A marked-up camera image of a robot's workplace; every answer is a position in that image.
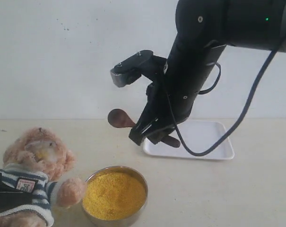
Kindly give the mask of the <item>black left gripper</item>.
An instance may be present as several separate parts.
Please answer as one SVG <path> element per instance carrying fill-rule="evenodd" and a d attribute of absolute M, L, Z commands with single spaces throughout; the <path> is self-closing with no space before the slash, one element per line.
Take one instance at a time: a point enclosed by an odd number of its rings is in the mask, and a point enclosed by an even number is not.
<path fill-rule="evenodd" d="M 32 195 L 10 186 L 2 182 L 2 174 L 0 173 L 0 210 L 10 210 L 22 205 L 29 205 L 32 202 Z"/>

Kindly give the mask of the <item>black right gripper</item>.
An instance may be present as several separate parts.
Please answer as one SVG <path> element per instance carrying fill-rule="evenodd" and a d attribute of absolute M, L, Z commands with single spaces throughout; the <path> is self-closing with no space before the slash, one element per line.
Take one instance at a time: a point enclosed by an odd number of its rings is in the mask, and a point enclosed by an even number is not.
<path fill-rule="evenodd" d="M 147 103 L 130 130 L 129 138 L 136 145 L 141 145 L 145 138 L 153 144 L 176 144 L 176 138 L 170 136 L 174 131 L 172 126 L 189 117 L 198 93 L 199 75 L 196 73 L 170 77 L 159 71 L 146 89 Z"/>

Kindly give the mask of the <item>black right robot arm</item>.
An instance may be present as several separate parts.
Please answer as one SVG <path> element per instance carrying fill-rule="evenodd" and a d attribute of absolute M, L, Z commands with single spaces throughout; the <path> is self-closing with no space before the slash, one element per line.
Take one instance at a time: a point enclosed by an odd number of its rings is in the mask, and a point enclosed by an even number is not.
<path fill-rule="evenodd" d="M 227 46 L 286 53 L 286 0 L 180 0 L 177 35 L 167 58 L 142 51 L 128 59 L 132 81 L 151 80 L 147 104 L 129 138 L 160 142 L 191 114 Z"/>

